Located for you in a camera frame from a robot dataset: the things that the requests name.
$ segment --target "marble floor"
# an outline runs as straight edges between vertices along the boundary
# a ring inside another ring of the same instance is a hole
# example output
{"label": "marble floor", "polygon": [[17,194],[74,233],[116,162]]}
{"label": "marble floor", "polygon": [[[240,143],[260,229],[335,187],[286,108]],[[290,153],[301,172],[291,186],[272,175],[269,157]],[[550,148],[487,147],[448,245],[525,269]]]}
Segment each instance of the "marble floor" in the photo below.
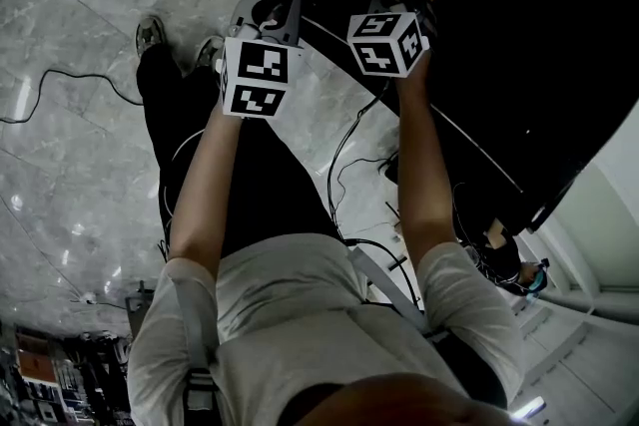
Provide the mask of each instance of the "marble floor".
{"label": "marble floor", "polygon": [[[189,70],[196,48],[223,33],[238,0],[0,0],[0,117],[33,108],[48,67],[106,73],[139,100],[132,35],[146,13],[162,17],[176,57]],[[371,94],[312,48],[285,115],[274,123],[325,200],[335,147]],[[385,158],[397,146],[397,118],[376,105],[336,169]],[[338,211],[345,234],[381,241],[397,256],[396,189],[375,164],[344,171]],[[334,186],[337,200],[339,185]],[[109,330],[126,335],[124,298],[163,265],[158,167],[143,110],[99,79],[49,76],[33,119],[0,124],[0,319],[52,333]],[[370,254],[388,266],[389,257]],[[399,283],[401,275],[392,273]],[[77,303],[95,293],[103,305]]]}

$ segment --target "white t-shirt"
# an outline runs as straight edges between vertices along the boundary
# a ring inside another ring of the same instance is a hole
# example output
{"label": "white t-shirt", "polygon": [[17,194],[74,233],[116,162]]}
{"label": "white t-shirt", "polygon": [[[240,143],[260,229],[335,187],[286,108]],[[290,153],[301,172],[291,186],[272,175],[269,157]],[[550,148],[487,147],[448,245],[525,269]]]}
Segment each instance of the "white t-shirt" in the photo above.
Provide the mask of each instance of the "white t-shirt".
{"label": "white t-shirt", "polygon": [[[449,328],[472,347],[511,401],[523,376],[522,339],[496,288],[457,243],[429,251],[417,280],[431,328]],[[177,288],[188,290],[188,304]],[[321,234],[244,248],[221,261],[217,283],[192,261],[170,260],[129,359],[134,421],[184,423],[185,314],[187,324],[197,318],[203,343],[215,349],[210,370],[226,425],[276,425],[304,389],[378,374],[419,373],[465,394],[410,323],[391,309],[363,304],[365,297],[366,279],[348,261],[347,248]]]}

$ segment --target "forearm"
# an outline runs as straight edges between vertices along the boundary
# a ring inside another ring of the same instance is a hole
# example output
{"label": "forearm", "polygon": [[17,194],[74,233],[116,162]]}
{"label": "forearm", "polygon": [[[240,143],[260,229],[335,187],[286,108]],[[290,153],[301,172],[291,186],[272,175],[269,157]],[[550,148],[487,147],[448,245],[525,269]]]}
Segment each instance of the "forearm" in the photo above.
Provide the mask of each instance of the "forearm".
{"label": "forearm", "polygon": [[217,104],[180,191],[171,223],[169,257],[198,262],[215,278],[227,222],[233,165],[242,118],[222,114]]}
{"label": "forearm", "polygon": [[399,212],[408,254],[416,267],[434,246],[455,241],[452,196],[428,107],[425,69],[397,80],[399,94]]}

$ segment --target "t-shirt sleeve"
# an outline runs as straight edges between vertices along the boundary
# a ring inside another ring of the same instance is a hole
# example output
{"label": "t-shirt sleeve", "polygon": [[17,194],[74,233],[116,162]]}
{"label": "t-shirt sleeve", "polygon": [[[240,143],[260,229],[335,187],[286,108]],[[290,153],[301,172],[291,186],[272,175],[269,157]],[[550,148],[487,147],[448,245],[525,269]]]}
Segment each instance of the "t-shirt sleeve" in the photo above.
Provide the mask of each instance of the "t-shirt sleeve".
{"label": "t-shirt sleeve", "polygon": [[183,393],[194,356],[191,350],[217,343],[215,281],[195,262],[169,260],[129,356],[134,422],[139,426],[184,424]]}
{"label": "t-shirt sleeve", "polygon": [[511,402],[523,380],[523,339],[512,309],[458,243],[442,243],[419,262],[428,323],[448,328],[490,365]]}

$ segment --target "strap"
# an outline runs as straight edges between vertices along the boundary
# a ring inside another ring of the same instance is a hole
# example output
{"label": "strap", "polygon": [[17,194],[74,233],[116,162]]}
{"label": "strap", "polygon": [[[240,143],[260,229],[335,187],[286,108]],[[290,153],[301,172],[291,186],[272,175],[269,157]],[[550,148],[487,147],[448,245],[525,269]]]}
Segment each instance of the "strap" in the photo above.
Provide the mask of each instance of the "strap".
{"label": "strap", "polygon": [[448,330],[429,341],[470,398],[506,410],[508,400],[499,378],[475,350]]}
{"label": "strap", "polygon": [[222,426],[222,415],[215,396],[217,386],[208,369],[192,369],[183,394],[184,424]]}
{"label": "strap", "polygon": [[199,282],[175,279],[174,286],[184,319],[191,370],[182,395],[185,426],[222,426],[216,399],[218,390],[209,363],[218,347],[218,310]]}
{"label": "strap", "polygon": [[385,294],[401,316],[411,323],[419,332],[426,333],[428,325],[423,313],[415,307],[405,294],[397,287],[388,274],[373,261],[361,248],[354,248],[348,255],[353,266],[366,275],[379,290]]}

